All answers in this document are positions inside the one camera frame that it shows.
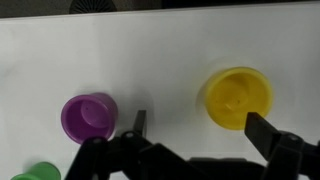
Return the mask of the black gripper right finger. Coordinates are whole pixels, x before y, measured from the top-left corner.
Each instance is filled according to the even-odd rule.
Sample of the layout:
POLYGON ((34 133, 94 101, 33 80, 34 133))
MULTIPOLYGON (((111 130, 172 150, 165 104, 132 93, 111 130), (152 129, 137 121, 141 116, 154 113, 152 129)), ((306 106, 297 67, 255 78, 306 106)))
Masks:
POLYGON ((257 112, 249 112, 244 133, 267 161, 261 180, 320 180, 320 146, 276 129, 257 112))

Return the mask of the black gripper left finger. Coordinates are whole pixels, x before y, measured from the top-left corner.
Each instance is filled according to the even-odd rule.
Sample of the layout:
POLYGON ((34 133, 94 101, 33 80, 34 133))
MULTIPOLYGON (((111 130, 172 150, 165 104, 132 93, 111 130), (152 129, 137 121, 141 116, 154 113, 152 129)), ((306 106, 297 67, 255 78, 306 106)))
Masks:
POLYGON ((109 180, 122 172, 129 180, 207 180, 207 175, 161 144, 144 137, 147 112, 139 110, 133 128, 111 141, 85 140, 65 180, 109 180))

